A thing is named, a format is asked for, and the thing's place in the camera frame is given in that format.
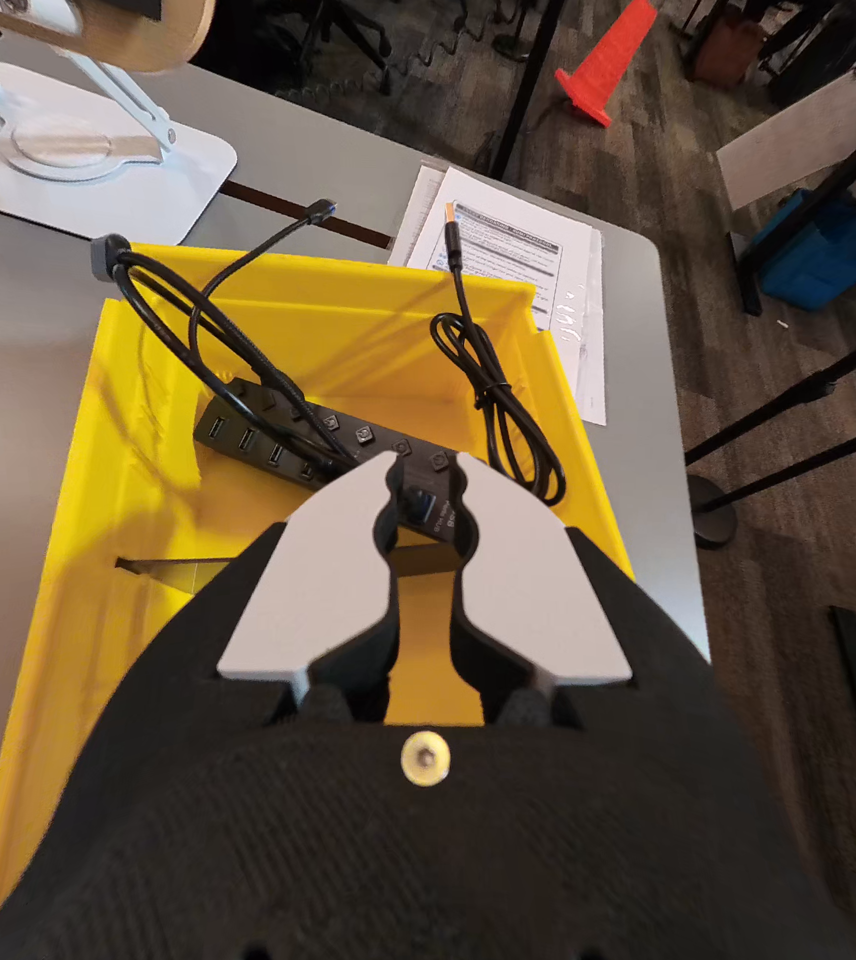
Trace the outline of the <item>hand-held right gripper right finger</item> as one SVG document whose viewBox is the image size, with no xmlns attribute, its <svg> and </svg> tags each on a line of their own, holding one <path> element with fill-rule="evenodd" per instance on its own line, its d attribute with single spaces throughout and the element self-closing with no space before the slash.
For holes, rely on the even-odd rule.
<svg viewBox="0 0 856 960">
<path fill-rule="evenodd" d="M 452 663 L 485 710 L 517 690 L 622 685 L 633 670 L 575 548 L 542 500 L 465 452 L 452 473 Z"/>
</svg>

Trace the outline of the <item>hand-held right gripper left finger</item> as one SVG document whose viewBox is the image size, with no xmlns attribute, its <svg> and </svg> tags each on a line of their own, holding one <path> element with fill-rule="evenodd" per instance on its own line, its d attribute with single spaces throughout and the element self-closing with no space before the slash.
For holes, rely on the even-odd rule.
<svg viewBox="0 0 856 960">
<path fill-rule="evenodd" d="M 220 678 L 287 685 L 297 704 L 319 686 L 350 707 L 386 707 L 398 658 L 398 537 L 403 464 L 382 452 L 290 514 L 239 620 Z"/>
</svg>

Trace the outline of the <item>black multi-port hub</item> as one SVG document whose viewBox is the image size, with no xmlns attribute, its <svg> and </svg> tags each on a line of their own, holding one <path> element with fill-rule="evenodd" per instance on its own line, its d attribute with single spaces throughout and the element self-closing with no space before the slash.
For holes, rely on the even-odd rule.
<svg viewBox="0 0 856 960">
<path fill-rule="evenodd" d="M 314 427 L 277 390 L 241 377 L 229 381 L 226 390 L 273 428 L 288 428 L 308 445 L 325 446 Z M 453 544 L 456 509 L 450 501 L 450 477 L 455 449 L 321 404 L 314 404 L 314 414 L 357 462 L 383 452 L 398 457 L 404 464 L 399 522 L 435 542 Z M 333 478 L 316 462 L 252 425 L 219 395 L 201 414 L 194 439 L 208 450 L 312 493 Z"/>
</svg>

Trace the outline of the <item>yellow plastic bin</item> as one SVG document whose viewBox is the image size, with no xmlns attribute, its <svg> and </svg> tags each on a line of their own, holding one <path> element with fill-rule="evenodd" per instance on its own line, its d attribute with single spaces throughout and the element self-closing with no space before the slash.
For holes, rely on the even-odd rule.
<svg viewBox="0 0 856 960">
<path fill-rule="evenodd" d="M 553 512 L 578 526 L 631 579 L 635 572 L 569 389 L 560 349 L 534 318 L 534 288 L 469 277 L 471 312 L 507 381 L 558 455 L 566 496 Z M 269 254 L 215 302 L 312 402 L 433 447 L 487 459 L 468 379 L 430 338 L 457 310 L 450 275 Z M 115 564 L 233 558 L 309 496 L 194 439 L 211 391 L 109 293 L 74 425 L 25 653 L 0 755 L 0 908 L 42 840 L 76 761 L 126 672 L 188 601 Z M 443 666 L 443 587 L 400 588 L 401 666 L 389 722 L 481 722 L 477 694 Z"/>
</svg>

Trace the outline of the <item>black cable gold plug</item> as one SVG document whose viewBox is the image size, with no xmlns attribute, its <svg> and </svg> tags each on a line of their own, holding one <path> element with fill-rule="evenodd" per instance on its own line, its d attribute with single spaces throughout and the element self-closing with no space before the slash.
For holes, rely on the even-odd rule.
<svg viewBox="0 0 856 960">
<path fill-rule="evenodd" d="M 545 506 L 556 506 L 566 496 L 565 469 L 542 427 L 515 395 L 491 338 L 471 316 L 461 232 L 450 202 L 445 207 L 443 237 L 458 312 L 436 314 L 429 323 L 431 338 L 471 387 L 474 407 L 483 418 L 489 466 Z"/>
</svg>

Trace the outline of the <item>black cable grey plug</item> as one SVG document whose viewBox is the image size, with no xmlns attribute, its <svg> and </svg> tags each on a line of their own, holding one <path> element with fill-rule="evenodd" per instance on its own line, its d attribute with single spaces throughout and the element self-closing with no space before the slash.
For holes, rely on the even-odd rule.
<svg viewBox="0 0 856 960">
<path fill-rule="evenodd" d="M 298 387 L 254 349 L 236 324 L 206 293 L 193 287 L 158 259 L 135 251 L 130 242 L 119 234 L 108 234 L 94 240 L 90 247 L 90 257 L 93 276 L 97 280 L 113 283 L 161 344 L 249 427 L 260 431 L 284 450 L 307 461 L 320 474 L 335 477 L 356 467 L 357 462 L 350 451 L 338 439 L 325 433 L 325 426 L 308 407 Z M 253 372 L 265 378 L 269 386 L 278 390 L 290 406 L 301 414 L 302 420 L 311 426 L 320 442 L 298 434 L 292 427 L 270 423 L 263 414 L 250 408 L 240 396 L 230 392 L 228 386 L 206 366 L 199 348 L 183 342 L 158 315 L 158 311 L 146 299 L 142 288 L 148 289 L 184 314 L 189 321 L 190 335 L 197 333 L 197 327 L 204 327 L 227 346 L 231 353 L 244 360 Z"/>
</svg>

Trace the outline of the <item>grey desk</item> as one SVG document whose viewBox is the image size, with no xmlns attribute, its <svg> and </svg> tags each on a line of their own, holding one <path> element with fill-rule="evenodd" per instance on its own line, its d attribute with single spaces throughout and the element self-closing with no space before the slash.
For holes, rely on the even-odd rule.
<svg viewBox="0 0 856 960">
<path fill-rule="evenodd" d="M 394 236 L 421 154 L 194 66 L 139 78 L 173 118 L 228 141 L 234 183 L 338 202 Z M 710 657 L 691 532 L 662 267 L 627 217 L 604 235 L 606 426 L 588 426 L 642 587 Z M 87 244 L 0 214 L 0 746 L 88 366 L 102 285 Z"/>
</svg>

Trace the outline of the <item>printed paper sheets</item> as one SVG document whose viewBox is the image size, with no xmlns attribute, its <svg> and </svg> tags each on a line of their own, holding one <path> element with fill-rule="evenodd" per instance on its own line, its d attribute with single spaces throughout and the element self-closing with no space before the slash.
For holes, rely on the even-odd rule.
<svg viewBox="0 0 856 960">
<path fill-rule="evenodd" d="M 458 224 L 464 274 L 533 286 L 531 315 L 554 339 L 578 414 L 606 426 L 602 232 L 454 167 L 422 164 L 387 263 L 448 271 L 447 207 Z"/>
</svg>

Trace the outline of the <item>blue plastic bin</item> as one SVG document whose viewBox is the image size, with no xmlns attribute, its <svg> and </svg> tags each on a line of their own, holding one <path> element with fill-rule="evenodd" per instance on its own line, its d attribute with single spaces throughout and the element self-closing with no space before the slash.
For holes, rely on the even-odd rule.
<svg viewBox="0 0 856 960">
<path fill-rule="evenodd" d="M 856 286 L 856 198 L 832 198 L 757 273 L 763 295 L 818 311 Z"/>
</svg>

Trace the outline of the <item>white metal stand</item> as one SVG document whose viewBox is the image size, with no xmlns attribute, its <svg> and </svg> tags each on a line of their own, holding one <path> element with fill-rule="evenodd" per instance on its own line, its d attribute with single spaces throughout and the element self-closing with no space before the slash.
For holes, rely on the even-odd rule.
<svg viewBox="0 0 856 960">
<path fill-rule="evenodd" d="M 97 239 L 182 242 L 237 164 L 121 68 L 60 48 L 97 88 L 0 61 L 0 213 Z"/>
</svg>

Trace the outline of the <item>black upright pole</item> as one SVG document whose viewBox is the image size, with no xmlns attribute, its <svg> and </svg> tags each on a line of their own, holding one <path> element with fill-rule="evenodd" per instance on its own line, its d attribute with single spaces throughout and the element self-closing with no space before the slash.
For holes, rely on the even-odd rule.
<svg viewBox="0 0 856 960">
<path fill-rule="evenodd" d="M 506 125 L 497 139 L 497 150 L 487 167 L 486 175 L 495 181 L 504 179 L 565 6 L 566 1 L 546 3 Z"/>
</svg>

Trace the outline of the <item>orange traffic cone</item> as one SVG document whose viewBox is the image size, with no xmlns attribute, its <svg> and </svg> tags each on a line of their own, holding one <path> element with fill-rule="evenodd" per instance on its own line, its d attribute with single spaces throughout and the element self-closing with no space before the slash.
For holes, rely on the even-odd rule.
<svg viewBox="0 0 856 960">
<path fill-rule="evenodd" d="M 631 1 L 571 74 L 554 78 L 572 106 L 603 128 L 612 124 L 607 105 L 657 18 L 649 1 Z"/>
</svg>

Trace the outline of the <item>black swivel chair base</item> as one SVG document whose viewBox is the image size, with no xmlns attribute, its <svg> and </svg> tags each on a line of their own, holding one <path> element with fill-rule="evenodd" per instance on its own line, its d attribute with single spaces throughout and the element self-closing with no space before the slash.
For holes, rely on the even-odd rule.
<svg viewBox="0 0 856 960">
<path fill-rule="evenodd" d="M 269 2 L 267 10 L 274 17 L 297 17 L 306 27 L 301 40 L 295 42 L 294 77 L 306 79 L 312 70 L 318 42 L 329 42 L 336 27 L 379 71 L 387 68 L 393 53 L 384 26 L 345 1 L 278 1 Z"/>
</svg>

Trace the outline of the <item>round wooden panel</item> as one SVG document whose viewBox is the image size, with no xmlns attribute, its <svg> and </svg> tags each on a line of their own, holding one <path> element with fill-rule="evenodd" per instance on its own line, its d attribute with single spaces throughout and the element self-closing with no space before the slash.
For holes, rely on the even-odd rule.
<svg viewBox="0 0 856 960">
<path fill-rule="evenodd" d="M 0 1 L 0 32 L 136 73 L 187 64 L 214 1 Z"/>
</svg>

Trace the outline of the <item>brown bag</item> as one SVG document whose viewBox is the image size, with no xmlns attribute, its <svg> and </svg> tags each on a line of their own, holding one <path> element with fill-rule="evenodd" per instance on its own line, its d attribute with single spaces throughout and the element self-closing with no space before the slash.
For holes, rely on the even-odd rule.
<svg viewBox="0 0 856 960">
<path fill-rule="evenodd" d="M 758 60 L 766 31 L 734 2 L 716 2 L 703 18 L 686 53 L 689 81 L 733 90 Z"/>
</svg>

